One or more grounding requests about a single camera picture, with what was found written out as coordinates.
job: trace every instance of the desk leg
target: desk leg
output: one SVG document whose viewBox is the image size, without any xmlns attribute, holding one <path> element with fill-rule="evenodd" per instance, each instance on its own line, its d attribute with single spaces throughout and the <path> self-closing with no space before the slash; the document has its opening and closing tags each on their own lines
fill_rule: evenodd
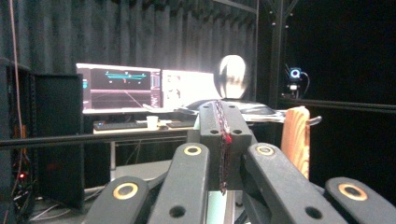
<svg viewBox="0 0 396 224">
<path fill-rule="evenodd" d="M 235 190 L 227 190 L 227 203 L 225 204 L 224 223 L 235 222 Z"/>
<path fill-rule="evenodd" d="M 116 178 L 116 142 L 110 142 L 110 181 Z"/>
</svg>

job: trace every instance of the desk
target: desk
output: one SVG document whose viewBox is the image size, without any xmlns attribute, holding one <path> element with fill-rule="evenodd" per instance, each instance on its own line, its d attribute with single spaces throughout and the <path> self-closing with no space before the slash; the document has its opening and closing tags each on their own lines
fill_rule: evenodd
<svg viewBox="0 0 396 224">
<path fill-rule="evenodd" d="M 171 122 L 171 120 L 161 120 L 160 121 L 161 125 L 163 125 L 163 124 L 165 124 L 167 122 Z M 157 130 L 150 130 L 148 128 L 106 130 L 106 131 L 93 130 L 93 134 L 104 134 L 104 133 L 146 133 L 147 136 L 144 136 L 144 137 L 142 137 L 142 139 L 138 139 L 137 141 L 146 140 L 146 141 L 148 141 L 147 143 L 149 143 L 149 141 L 155 141 L 155 140 L 171 140 L 172 141 L 172 140 L 181 140 L 181 139 L 183 139 L 185 141 L 186 138 L 187 138 L 187 130 L 192 130 L 192 129 L 193 129 L 193 127 L 176 128 L 176 129 L 169 128 L 168 130 L 160 130 L 159 128 L 157 128 Z M 181 134 L 180 136 L 172 136 L 172 137 L 167 137 L 166 136 L 167 133 L 171 133 L 172 131 L 180 131 L 180 130 L 185 130 L 186 132 L 184 134 Z M 158 136 L 153 137 L 153 136 L 151 136 L 151 133 L 158 133 L 158 132 L 163 133 L 163 136 L 161 136 L 161 137 L 158 137 Z M 128 168 L 127 165 L 125 165 L 125 166 L 122 166 L 122 169 L 120 169 L 119 172 L 117 172 L 116 147 L 117 147 L 117 144 L 121 143 L 121 142 L 133 142 L 133 141 L 125 140 L 125 141 L 110 141 L 109 142 L 109 144 L 110 144 L 110 181 L 114 180 L 115 178 L 118 178 L 118 177 L 121 177 L 123 175 L 126 175 L 126 172 L 131 172 L 133 170 L 131 167 Z M 156 164 L 156 167 L 161 169 L 161 171 L 166 172 L 167 169 L 169 168 L 169 165 L 170 165 L 170 161 L 169 162 L 158 162 L 158 164 Z M 139 174 L 139 175 L 137 175 L 138 177 L 144 177 L 142 179 L 149 180 L 150 178 L 152 178 L 155 175 L 157 175 L 159 173 L 159 171 L 153 171 L 153 170 L 148 169 L 148 170 L 146 170 L 145 173 L 146 174 L 144 174 L 144 175 L 142 175 L 139 172 L 137 172 L 136 174 Z"/>
</svg>

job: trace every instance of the black curtain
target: black curtain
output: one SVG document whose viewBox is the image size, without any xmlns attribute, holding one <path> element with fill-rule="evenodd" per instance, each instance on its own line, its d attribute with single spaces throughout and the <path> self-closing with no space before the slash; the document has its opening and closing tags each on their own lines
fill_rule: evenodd
<svg viewBox="0 0 396 224">
<path fill-rule="evenodd" d="M 0 57 L 13 59 L 0 4 Z M 76 63 L 212 72 L 228 54 L 254 71 L 256 15 L 212 0 L 21 0 L 14 10 L 20 63 L 35 73 L 73 73 Z"/>
</svg>

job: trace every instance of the screen display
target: screen display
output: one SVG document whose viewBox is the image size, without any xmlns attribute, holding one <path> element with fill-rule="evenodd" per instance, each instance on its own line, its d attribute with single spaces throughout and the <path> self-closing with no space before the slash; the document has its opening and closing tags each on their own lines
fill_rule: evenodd
<svg viewBox="0 0 396 224">
<path fill-rule="evenodd" d="M 177 108 L 201 100 L 217 100 L 219 96 L 213 74 L 163 70 L 163 107 Z"/>
<path fill-rule="evenodd" d="M 83 113 L 125 113 L 162 106 L 161 69 L 78 63 Z"/>
</svg>

